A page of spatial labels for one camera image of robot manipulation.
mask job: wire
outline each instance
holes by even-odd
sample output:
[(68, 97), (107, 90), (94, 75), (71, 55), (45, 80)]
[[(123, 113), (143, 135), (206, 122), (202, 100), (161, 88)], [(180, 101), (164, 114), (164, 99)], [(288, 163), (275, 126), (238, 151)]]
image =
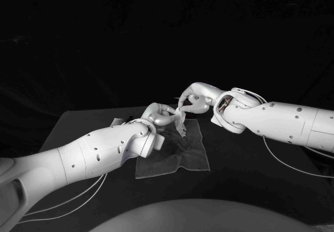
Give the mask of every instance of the wire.
[[(104, 175), (100, 177), (98, 181), (94, 183), (94, 185), (91, 186), (91, 188), (98, 184), (98, 182), (100, 182), (100, 180), (101, 180), (102, 177), (104, 177)], [(59, 205), (56, 205), (56, 206), (53, 206), (53, 207), (51, 207), (51, 208), (48, 208), (48, 209), (39, 210), (39, 211), (36, 211), (36, 212), (33, 212), (33, 213), (29, 213), (29, 214), (26, 214), (25, 216), (32, 215), (32, 214), (36, 214), (36, 213), (41, 213), (41, 212), (43, 212), (43, 211), (46, 211), (46, 210), (55, 209), (55, 208), (59, 207), (61, 205), (64, 205), (64, 204), (69, 203), (72, 200), (75, 200), (79, 196), (82, 196), (82, 194), (85, 194), (85, 193), (89, 191), (89, 189), (88, 189), (84, 193), (81, 193), (77, 197), (74, 197), (71, 200), (68, 200), (66, 202), (64, 202), (62, 204), (59, 204)]]
[[(254, 92), (251, 92), (251, 91), (248, 91), (248, 90), (245, 90), (245, 89), (244, 89), (244, 91), (248, 92), (248, 93), (251, 93), (251, 94), (258, 98), (258, 100), (259, 100), (259, 102), (261, 102), (262, 104), (264, 104), (264, 102), (268, 103), (267, 100), (265, 100), (256, 93), (254, 93)], [(308, 174), (308, 175), (314, 175), (314, 176), (326, 177), (326, 178), (334, 178), (334, 176), (317, 175), (317, 174), (308, 173), (308, 172), (305, 172), (305, 171), (303, 171), (303, 170), (294, 168), (292, 166), (290, 166), (290, 165), (274, 155), (274, 153), (272, 153), (272, 151), (271, 151), (271, 149), (269, 149), (269, 147), (268, 147), (265, 138), (264, 138), (264, 142), (265, 142), (265, 145), (267, 145), (267, 149), (269, 150), (269, 153), (272, 154), (272, 156), (275, 157), (275, 159), (277, 159), (284, 165), (287, 165), (290, 168), (292, 168), (294, 170), (297, 170), (297, 171), (300, 171), (300, 172), (303, 172), (303, 173), (305, 173), (305, 174)], [(311, 151), (314, 151), (316, 153), (318, 153), (320, 155), (323, 155), (323, 156), (330, 157), (330, 158), (334, 159), (334, 157), (331, 157), (331, 156), (326, 155), (324, 153), (321, 153), (321, 152), (313, 150), (310, 147), (307, 147), (307, 146), (304, 146), (304, 147), (305, 147), (307, 149), (310, 149)]]
[[(102, 183), (101, 183), (101, 185), (100, 185), (100, 188), (101, 188), (101, 186), (102, 186), (102, 184), (104, 184), (105, 178), (107, 178), (107, 174), (105, 174), (105, 176), (104, 176), (104, 180), (102, 180)], [(75, 210), (72, 210), (69, 213), (64, 214), (64, 215), (59, 216), (59, 217), (53, 217), (53, 218), (45, 218), (45, 219), (35, 219), (35, 220), (20, 221), (18, 224), (22, 224), (22, 223), (29, 222), (29, 221), (52, 220), (52, 219), (56, 219), (56, 218), (61, 218), (61, 217), (69, 215), (69, 214), (74, 213), (74, 212), (87, 204), (87, 202), (92, 199), (92, 197), (95, 196), (97, 192), (100, 191), (100, 188), (98, 188), (98, 190), (95, 191), (94, 195), (91, 196), (91, 198), (85, 201), (85, 203), (84, 203)]]

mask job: black backdrop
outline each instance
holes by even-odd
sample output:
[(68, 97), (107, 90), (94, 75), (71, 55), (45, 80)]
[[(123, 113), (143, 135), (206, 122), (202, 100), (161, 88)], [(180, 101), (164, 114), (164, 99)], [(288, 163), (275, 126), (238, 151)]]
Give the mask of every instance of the black backdrop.
[(193, 82), (334, 109), (330, 0), (7, 4), (2, 157), (38, 152), (65, 111), (172, 104)]

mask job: table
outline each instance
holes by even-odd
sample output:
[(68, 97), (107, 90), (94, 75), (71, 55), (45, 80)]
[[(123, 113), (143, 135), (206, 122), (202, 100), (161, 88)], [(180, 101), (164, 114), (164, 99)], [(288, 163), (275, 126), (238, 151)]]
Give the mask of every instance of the table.
[[(49, 134), (41, 152), (64, 146), (84, 134), (108, 127), (114, 118), (140, 118), (147, 106), (66, 111)], [(206, 198), (256, 205), (307, 224), (334, 222), (334, 189), (324, 178), (310, 176), (282, 165), (267, 150), (262, 137), (248, 129), (231, 133), (210, 122), (212, 109), (196, 115), (208, 151), (210, 172), (180, 168), (173, 174), (136, 179), (136, 158), (108, 173), (91, 201), (68, 216), (16, 225), (19, 231), (88, 232), (128, 210), (161, 201)], [(320, 174), (300, 146), (267, 140), (274, 154), (291, 166)], [(81, 194), (98, 178), (82, 180), (52, 192), (29, 212), (49, 208)], [(89, 192), (61, 207), (26, 219), (52, 218), (71, 212), (91, 197)]]

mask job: gray cloth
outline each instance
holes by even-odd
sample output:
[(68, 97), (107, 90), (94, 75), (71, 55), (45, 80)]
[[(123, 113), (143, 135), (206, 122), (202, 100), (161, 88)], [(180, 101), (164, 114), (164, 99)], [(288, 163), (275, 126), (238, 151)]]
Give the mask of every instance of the gray cloth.
[(153, 150), (147, 158), (137, 157), (136, 179), (174, 173), (180, 167), (189, 171), (210, 171), (197, 120), (186, 119), (185, 126), (187, 134), (182, 137), (174, 123), (166, 125), (160, 132), (166, 138), (161, 150)]

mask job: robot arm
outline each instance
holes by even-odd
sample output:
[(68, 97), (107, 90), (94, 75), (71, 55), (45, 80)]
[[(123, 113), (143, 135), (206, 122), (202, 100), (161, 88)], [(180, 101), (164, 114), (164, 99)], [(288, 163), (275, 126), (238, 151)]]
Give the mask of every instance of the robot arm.
[(143, 117), (102, 128), (79, 139), (35, 155), (0, 158), (0, 231), (12, 230), (38, 201), (77, 181), (98, 177), (137, 156), (160, 150), (164, 137), (154, 125), (182, 120), (176, 110), (153, 103)]
[[(187, 97), (192, 106), (183, 106)], [(334, 111), (281, 102), (262, 103), (244, 89), (222, 91), (193, 83), (180, 97), (180, 110), (205, 113), (210, 105), (212, 122), (231, 132), (242, 133), (249, 128), (265, 138), (334, 152)]]

